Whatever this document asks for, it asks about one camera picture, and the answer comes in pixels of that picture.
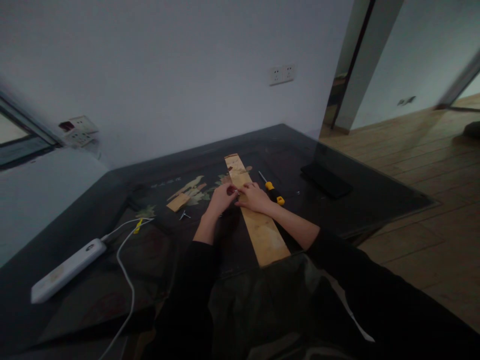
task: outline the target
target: window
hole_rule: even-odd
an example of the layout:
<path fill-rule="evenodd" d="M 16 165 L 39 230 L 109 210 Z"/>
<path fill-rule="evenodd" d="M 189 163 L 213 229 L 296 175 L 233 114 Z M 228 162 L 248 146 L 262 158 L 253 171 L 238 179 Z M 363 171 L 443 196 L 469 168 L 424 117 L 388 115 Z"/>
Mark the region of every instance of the window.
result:
<path fill-rule="evenodd" d="M 58 142 L 0 96 L 0 169 L 50 152 Z"/>

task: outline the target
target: person's right hand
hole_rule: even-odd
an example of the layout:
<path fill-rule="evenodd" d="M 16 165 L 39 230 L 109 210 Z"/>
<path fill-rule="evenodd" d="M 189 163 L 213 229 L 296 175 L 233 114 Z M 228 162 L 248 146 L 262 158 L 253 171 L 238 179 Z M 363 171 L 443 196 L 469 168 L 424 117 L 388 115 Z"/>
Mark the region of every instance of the person's right hand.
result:
<path fill-rule="evenodd" d="M 270 200 L 267 193 L 256 182 L 247 182 L 238 191 L 245 196 L 242 196 L 241 200 L 235 203 L 236 206 L 266 215 L 270 213 L 274 206 L 279 206 L 276 202 Z"/>

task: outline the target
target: person's left hand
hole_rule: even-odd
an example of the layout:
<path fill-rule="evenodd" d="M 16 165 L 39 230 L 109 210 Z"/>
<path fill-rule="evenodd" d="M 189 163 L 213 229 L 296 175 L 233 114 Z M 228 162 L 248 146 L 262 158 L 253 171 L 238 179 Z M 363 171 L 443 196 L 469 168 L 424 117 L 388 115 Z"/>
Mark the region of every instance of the person's left hand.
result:
<path fill-rule="evenodd" d="M 235 185 L 231 183 L 220 185 L 213 192 L 210 204 L 205 213 L 218 218 L 238 196 L 239 191 Z"/>

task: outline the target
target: hand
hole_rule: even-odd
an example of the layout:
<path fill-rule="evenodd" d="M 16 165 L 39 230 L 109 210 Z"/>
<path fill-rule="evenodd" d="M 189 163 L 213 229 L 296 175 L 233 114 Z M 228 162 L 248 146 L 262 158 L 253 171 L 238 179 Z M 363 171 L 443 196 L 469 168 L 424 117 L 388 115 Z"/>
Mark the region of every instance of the hand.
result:
<path fill-rule="evenodd" d="M 278 206 L 277 203 L 270 200 L 267 193 L 256 182 L 247 182 L 238 191 L 245 196 L 243 196 L 241 201 L 235 203 L 236 206 L 266 215 L 270 213 L 274 206 Z"/>
<path fill-rule="evenodd" d="M 215 189 L 211 196 L 210 204 L 206 210 L 206 214 L 218 218 L 230 205 L 230 203 L 236 199 L 239 195 L 237 187 L 231 183 L 225 183 Z"/>

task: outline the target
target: black sweater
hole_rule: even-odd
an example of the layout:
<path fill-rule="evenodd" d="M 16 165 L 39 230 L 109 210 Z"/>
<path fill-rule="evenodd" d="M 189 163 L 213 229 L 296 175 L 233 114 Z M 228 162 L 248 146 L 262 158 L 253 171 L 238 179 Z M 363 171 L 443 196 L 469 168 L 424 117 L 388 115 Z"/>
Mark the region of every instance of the black sweater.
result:
<path fill-rule="evenodd" d="M 363 251 L 322 229 L 306 254 L 338 281 L 355 319 L 375 339 L 375 351 L 361 357 L 480 359 L 478 333 Z M 150 349 L 157 354 L 154 359 L 211 356 L 213 326 L 208 302 L 216 264 L 213 246 L 190 244 L 155 322 L 157 334 Z"/>

